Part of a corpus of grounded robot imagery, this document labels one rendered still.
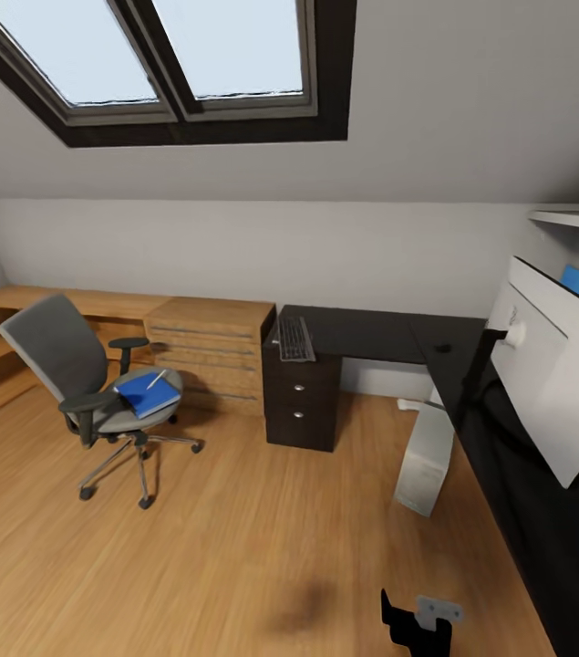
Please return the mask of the folder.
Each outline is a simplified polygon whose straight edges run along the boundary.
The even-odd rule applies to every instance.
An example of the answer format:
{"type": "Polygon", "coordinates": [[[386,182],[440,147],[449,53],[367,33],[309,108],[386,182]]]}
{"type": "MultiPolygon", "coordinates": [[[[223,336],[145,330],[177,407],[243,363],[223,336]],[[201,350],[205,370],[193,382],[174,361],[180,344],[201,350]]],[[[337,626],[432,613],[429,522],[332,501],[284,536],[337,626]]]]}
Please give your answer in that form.
{"type": "Polygon", "coordinates": [[[155,373],[148,373],[133,381],[120,384],[113,390],[139,419],[181,398],[179,393],[155,373]]]}

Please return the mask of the keyboard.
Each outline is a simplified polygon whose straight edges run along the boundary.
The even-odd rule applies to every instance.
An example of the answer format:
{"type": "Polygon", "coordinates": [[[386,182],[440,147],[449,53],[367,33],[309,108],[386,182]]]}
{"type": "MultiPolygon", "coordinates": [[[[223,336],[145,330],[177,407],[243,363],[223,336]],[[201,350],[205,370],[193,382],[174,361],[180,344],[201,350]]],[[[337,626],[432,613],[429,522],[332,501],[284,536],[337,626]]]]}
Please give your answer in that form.
{"type": "Polygon", "coordinates": [[[307,331],[305,318],[279,318],[276,343],[280,345],[281,361],[315,362],[312,337],[307,331]]]}

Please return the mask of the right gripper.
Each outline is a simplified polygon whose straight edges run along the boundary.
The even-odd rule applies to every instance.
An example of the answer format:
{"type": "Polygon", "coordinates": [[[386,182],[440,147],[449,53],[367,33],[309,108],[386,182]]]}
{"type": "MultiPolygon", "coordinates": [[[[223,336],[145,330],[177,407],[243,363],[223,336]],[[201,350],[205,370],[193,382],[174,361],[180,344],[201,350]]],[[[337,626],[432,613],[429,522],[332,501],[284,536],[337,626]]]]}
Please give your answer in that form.
{"type": "Polygon", "coordinates": [[[452,629],[446,620],[435,620],[436,631],[420,628],[414,612],[392,608],[385,590],[381,592],[382,620],[390,625],[390,636],[394,643],[408,646],[412,657],[419,657],[429,650],[439,651],[449,657],[452,629]]]}

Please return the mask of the desktop computer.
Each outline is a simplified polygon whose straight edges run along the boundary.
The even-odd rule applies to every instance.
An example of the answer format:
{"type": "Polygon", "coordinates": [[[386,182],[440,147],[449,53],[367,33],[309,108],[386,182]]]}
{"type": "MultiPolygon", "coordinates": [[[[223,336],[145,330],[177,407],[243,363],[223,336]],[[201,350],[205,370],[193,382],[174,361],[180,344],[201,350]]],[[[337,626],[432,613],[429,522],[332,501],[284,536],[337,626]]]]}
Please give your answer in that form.
{"type": "Polygon", "coordinates": [[[430,517],[449,470],[454,433],[443,405],[421,401],[393,500],[430,517]]]}

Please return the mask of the monitor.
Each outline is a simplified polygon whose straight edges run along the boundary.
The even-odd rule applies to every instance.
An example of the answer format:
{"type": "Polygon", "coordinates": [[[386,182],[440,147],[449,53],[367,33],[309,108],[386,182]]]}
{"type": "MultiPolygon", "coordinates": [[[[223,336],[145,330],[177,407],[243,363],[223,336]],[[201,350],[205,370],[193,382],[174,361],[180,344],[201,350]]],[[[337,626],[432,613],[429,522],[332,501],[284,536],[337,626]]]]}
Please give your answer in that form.
{"type": "Polygon", "coordinates": [[[578,293],[512,256],[461,385],[462,405],[481,407],[506,438],[548,464],[563,488],[578,489],[578,293]],[[476,400],[489,360],[500,378],[489,382],[476,400]],[[485,392],[500,382],[535,448],[491,414],[485,392]]]}

